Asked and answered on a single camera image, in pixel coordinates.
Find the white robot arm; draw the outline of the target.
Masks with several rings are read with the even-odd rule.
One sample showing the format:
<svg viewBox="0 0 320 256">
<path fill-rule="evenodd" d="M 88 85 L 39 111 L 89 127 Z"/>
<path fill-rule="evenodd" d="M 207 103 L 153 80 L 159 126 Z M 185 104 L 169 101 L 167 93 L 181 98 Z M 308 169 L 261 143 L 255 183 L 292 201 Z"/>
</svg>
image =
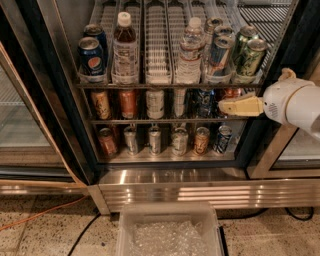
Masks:
<svg viewBox="0 0 320 256">
<path fill-rule="evenodd" d="M 299 79 L 293 70 L 283 68 L 278 81 L 270 85 L 262 97 L 254 93 L 223 99 L 219 109 L 241 117 L 257 117 L 264 113 L 282 125 L 298 127 L 320 140 L 320 87 L 310 80 Z"/>
</svg>

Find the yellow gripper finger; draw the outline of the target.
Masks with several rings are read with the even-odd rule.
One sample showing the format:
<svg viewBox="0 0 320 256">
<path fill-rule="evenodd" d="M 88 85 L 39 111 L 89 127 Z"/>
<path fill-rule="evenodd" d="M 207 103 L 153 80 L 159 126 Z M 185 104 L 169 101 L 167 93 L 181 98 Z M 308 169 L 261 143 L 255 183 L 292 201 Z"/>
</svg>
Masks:
<svg viewBox="0 0 320 256">
<path fill-rule="evenodd" d="M 283 68 L 281 70 L 281 75 L 278 78 L 278 81 L 284 81 L 287 79 L 296 79 L 296 73 L 290 68 Z"/>
<path fill-rule="evenodd" d="M 253 93 L 237 98 L 223 99 L 218 103 L 219 110 L 227 115 L 240 117 L 256 117 L 264 112 L 263 100 Z"/>
</svg>

